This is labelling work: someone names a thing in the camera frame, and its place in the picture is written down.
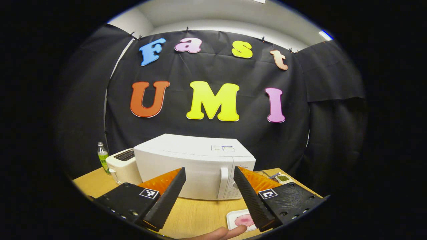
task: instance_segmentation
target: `white wall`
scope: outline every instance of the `white wall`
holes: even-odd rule
[[[130,9],[115,18],[111,19],[108,24],[116,26],[128,33],[132,33],[134,37],[138,38],[139,35],[148,36],[153,30],[151,22],[142,14],[137,8]]]
[[[179,23],[173,23],[163,25],[154,28],[149,35],[162,33],[162,32],[174,32],[185,30],[188,26],[189,30],[215,30],[224,32],[234,32],[243,35],[248,35],[254,38],[261,39],[265,37],[265,41],[274,43],[286,49],[292,48],[292,51],[300,51],[308,47],[305,43],[298,41],[289,35],[281,32],[258,26],[250,23],[230,21],[230,20],[191,20]]]

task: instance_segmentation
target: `pink letter i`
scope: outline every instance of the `pink letter i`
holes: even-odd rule
[[[280,102],[280,96],[282,91],[277,88],[266,88],[265,92],[268,94],[270,99],[270,115],[268,121],[271,123],[282,123],[285,121],[285,116],[282,114],[282,104]]]

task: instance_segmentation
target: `microwave door handle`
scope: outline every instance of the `microwave door handle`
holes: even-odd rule
[[[221,182],[219,183],[219,191],[217,199],[224,199],[225,191],[228,183],[228,168],[221,167]]]

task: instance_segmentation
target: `ceiling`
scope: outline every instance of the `ceiling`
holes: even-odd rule
[[[276,0],[265,4],[252,0],[150,0],[137,9],[155,28],[188,20],[221,19],[267,27],[308,46],[323,41],[320,27]]]

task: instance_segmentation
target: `bottle label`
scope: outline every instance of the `bottle label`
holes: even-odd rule
[[[106,161],[108,154],[103,154],[103,155],[98,154],[98,157],[99,157],[99,160],[101,161],[102,166],[104,167],[105,172],[107,174],[111,174],[111,172],[108,171],[108,165],[107,165],[107,161]]]

